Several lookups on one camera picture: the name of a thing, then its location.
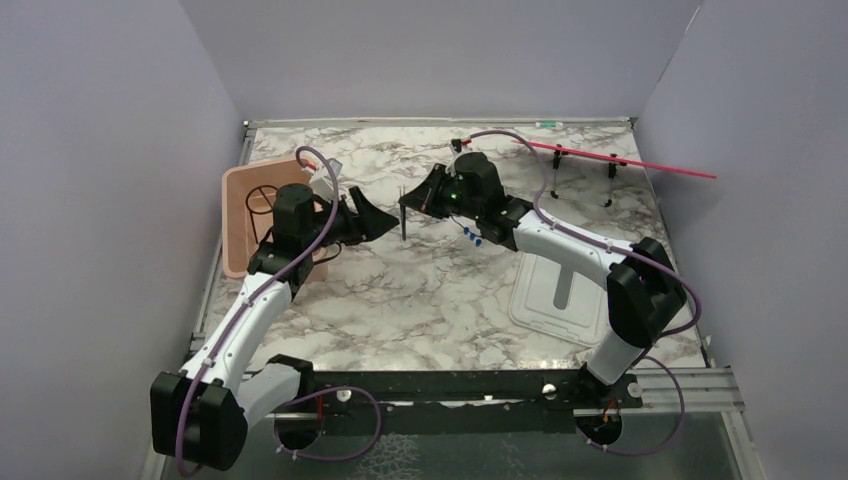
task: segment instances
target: marble countertop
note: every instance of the marble countertop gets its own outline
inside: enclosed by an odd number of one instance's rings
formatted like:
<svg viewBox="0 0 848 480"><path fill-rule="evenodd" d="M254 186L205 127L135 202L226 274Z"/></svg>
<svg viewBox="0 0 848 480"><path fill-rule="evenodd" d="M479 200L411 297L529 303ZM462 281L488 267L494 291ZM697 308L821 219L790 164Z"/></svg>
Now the marble countertop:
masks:
<svg viewBox="0 0 848 480"><path fill-rule="evenodd" d="M372 203L398 216L400 188L418 185L433 163L449 163L451 138L483 129L262 128L250 163L292 158L297 146L311 145L344 164L345 191L359 185ZM530 140L639 158L624 123L512 130ZM541 173L525 147L492 136L475 140L474 148L497 165L508 193L532 198ZM551 153L540 153L550 168ZM604 208L610 191L606 170L603 162L565 157L557 172L560 198L546 194L542 207L587 230L631 241L651 236L668 249L644 169L619 168L612 205ZM415 212L407 228L406 242L396 228L375 242L346 248L329 264L329 278L304 286L271 326L251 368L261 368L278 353L308 359L322 370L575 368L591 354L510 320L507 308L521 254L488 243L475 247L455 223ZM217 327L240 286L240 280L217 280L204 322L207 332ZM689 319L688 310L682 311L672 325ZM699 346L690 330L661 340L652 355L670 366L703 367Z"/></svg>

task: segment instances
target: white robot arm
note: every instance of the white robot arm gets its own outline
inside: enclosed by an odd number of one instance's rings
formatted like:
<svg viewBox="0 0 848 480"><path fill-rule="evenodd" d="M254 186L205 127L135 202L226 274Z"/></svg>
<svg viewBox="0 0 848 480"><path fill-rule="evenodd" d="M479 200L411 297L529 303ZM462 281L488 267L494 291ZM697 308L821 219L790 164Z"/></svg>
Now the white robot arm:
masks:
<svg viewBox="0 0 848 480"><path fill-rule="evenodd" d="M370 242L398 225L358 187L349 190L356 212L342 199L331 205L306 185L277 190L273 226L248 264L238 298L221 324L178 373L161 372L150 388L153 447L219 470L235 462L247 431L303 387L296 359L272 361L242 384L245 369L271 323L284 312L312 270L303 256L320 246ZM315 204L322 209L316 212Z"/></svg>
<svg viewBox="0 0 848 480"><path fill-rule="evenodd" d="M407 208L435 218L463 216L476 222L487 241L552 260L606 290L612 328L581 369L585 387L603 394L686 303L679 281L644 262L673 274L665 249L651 238L631 244L594 234L507 195L495 165L467 144L453 140L453 162L434 165L423 183L400 198L402 234Z"/></svg>

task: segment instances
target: white tray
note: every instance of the white tray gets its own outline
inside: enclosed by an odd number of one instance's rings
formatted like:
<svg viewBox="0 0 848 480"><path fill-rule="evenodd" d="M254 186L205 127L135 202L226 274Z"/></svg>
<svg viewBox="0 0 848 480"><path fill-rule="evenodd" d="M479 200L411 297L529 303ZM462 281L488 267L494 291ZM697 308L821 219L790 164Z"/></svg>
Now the white tray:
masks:
<svg viewBox="0 0 848 480"><path fill-rule="evenodd" d="M559 264L546 258L524 254L509 317L522 327L594 347L609 325L606 292L571 271L563 272L560 281L560 270Z"/></svg>

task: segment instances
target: lavender wall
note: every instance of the lavender wall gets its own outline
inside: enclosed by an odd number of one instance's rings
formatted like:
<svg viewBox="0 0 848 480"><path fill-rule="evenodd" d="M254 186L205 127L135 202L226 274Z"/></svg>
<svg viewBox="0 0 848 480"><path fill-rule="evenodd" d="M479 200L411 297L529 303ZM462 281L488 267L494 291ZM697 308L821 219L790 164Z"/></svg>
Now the lavender wall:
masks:
<svg viewBox="0 0 848 480"><path fill-rule="evenodd" d="M848 3L706 0L636 126L772 479L842 478Z"/></svg>
<svg viewBox="0 0 848 480"><path fill-rule="evenodd" d="M0 6L0 478L135 478L240 117L175 0Z"/></svg>
<svg viewBox="0 0 848 480"><path fill-rule="evenodd" d="M638 115L700 0L181 0L239 112Z"/></svg>

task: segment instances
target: black bracket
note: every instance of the black bracket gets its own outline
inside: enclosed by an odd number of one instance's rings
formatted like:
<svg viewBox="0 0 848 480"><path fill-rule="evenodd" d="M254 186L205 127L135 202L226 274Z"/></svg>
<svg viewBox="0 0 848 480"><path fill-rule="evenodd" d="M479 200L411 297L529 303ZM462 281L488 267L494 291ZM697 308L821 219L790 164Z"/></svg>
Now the black bracket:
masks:
<svg viewBox="0 0 848 480"><path fill-rule="evenodd" d="M602 409L611 400L621 408L642 406L641 399L627 392L627 386L636 382L633 375L624 375L601 396L583 388L580 376L579 370L571 369L315 372L312 383L316 389L356 386L370 392L381 403L384 434L575 433L575 409ZM480 405L481 400L504 402ZM442 402L478 404L457 407ZM354 394L344 401L324 396L322 411L324 435L364 436L374 431L374 408L362 396ZM298 422L277 420L276 427L291 431Z"/></svg>
<svg viewBox="0 0 848 480"><path fill-rule="evenodd" d="M342 197L335 221L321 246L337 242L345 246L359 245L380 238L398 225L397 218L369 202L359 187L352 187L348 193L356 212L351 211ZM321 206L320 212L315 211L315 204ZM279 272L315 240L329 220L330 208L329 202L315 195L306 185L283 185L277 189L273 206L268 211L273 214L274 223L250 258L248 273L274 275ZM289 282L292 295L296 295L312 267L312 257L307 257L280 281Z"/></svg>
<svg viewBox="0 0 848 480"><path fill-rule="evenodd" d="M617 153L610 153L610 157L616 158L618 156ZM607 164L607 178L610 181L609 185L609 193L607 193L607 201L604 203L604 208L609 208L612 206L612 181L615 179L616 174L618 174L618 167L626 167L627 164L624 162L613 163L609 162Z"/></svg>
<svg viewBox="0 0 848 480"><path fill-rule="evenodd" d="M153 449L174 456L177 423L191 380L161 372L150 386ZM247 420L233 392L200 383L185 426L183 457L217 470L233 466L247 439Z"/></svg>
<svg viewBox="0 0 848 480"><path fill-rule="evenodd" d="M657 240L645 237L631 245L635 253L674 269ZM686 304L683 285L671 276L627 258L614 263L607 275L610 327L622 340L651 348L678 311Z"/></svg>
<svg viewBox="0 0 848 480"><path fill-rule="evenodd" d="M513 231L533 205L504 192L497 168L483 153L457 158L454 170L433 165L427 178L398 200L401 217L406 219L405 208L439 219L461 215L475 221L484 240L515 251Z"/></svg>
<svg viewBox="0 0 848 480"><path fill-rule="evenodd" d="M562 144L557 143L557 147L562 148ZM568 155L568 152L554 150L554 183L551 185L551 197L553 198L559 198L559 195L556 193L556 172L559 170L559 164L565 155Z"/></svg>

